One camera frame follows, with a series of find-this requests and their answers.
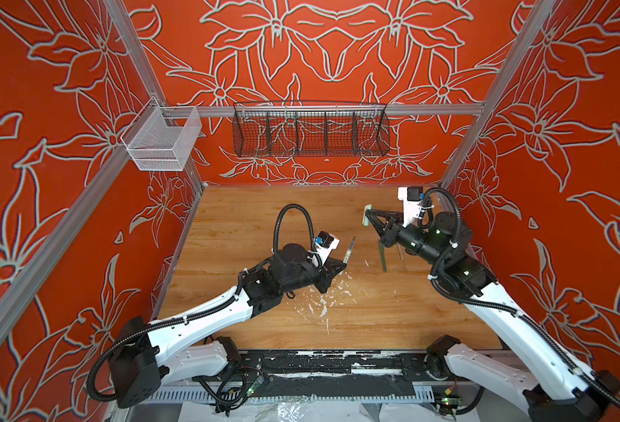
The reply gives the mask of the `olive green pen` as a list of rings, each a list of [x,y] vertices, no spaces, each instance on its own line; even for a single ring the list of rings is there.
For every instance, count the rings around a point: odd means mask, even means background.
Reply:
[[[343,263],[345,263],[346,265],[349,262],[350,257],[352,256],[352,253],[354,251],[355,245],[356,245],[356,237],[353,237],[353,239],[350,241],[350,245],[349,245],[349,247],[348,247],[348,249],[347,249],[347,251],[346,251],[346,253],[345,253],[344,257],[343,257]]]

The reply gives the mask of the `green pen cap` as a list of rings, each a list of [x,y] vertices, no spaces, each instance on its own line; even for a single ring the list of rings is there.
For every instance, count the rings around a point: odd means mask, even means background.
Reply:
[[[369,220],[369,218],[368,218],[367,212],[368,212],[369,210],[371,210],[371,209],[372,209],[372,205],[371,205],[371,204],[366,205],[366,206],[365,206],[365,208],[364,208],[364,213],[363,213],[363,220],[362,220],[362,224],[363,224],[365,227],[368,227],[368,226],[370,225],[370,220]]]

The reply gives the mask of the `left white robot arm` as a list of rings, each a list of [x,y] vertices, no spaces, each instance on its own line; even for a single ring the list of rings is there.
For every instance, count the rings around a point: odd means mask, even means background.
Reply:
[[[189,354],[197,341],[274,309],[301,288],[314,287],[326,293],[347,267],[331,256],[340,241],[327,231],[311,231],[309,247],[281,246],[281,225],[293,209],[308,223],[312,221],[301,205],[285,205],[274,226],[271,256],[241,271],[236,284],[224,294],[171,318],[146,322],[136,316],[129,320],[91,367],[85,383],[88,396],[129,408],[151,397],[165,383],[216,376],[237,362],[237,347],[231,339],[220,337]]]

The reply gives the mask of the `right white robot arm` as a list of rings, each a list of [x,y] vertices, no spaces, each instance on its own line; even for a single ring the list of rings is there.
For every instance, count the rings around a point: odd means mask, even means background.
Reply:
[[[519,371],[445,335],[427,349],[431,377],[468,379],[533,421],[599,421],[609,407],[620,410],[617,378],[594,371],[565,349],[468,254],[473,232],[449,191],[401,187],[398,199],[401,212],[366,206],[364,224],[373,226],[384,247],[399,245],[430,264],[431,286],[484,321],[526,367]]]

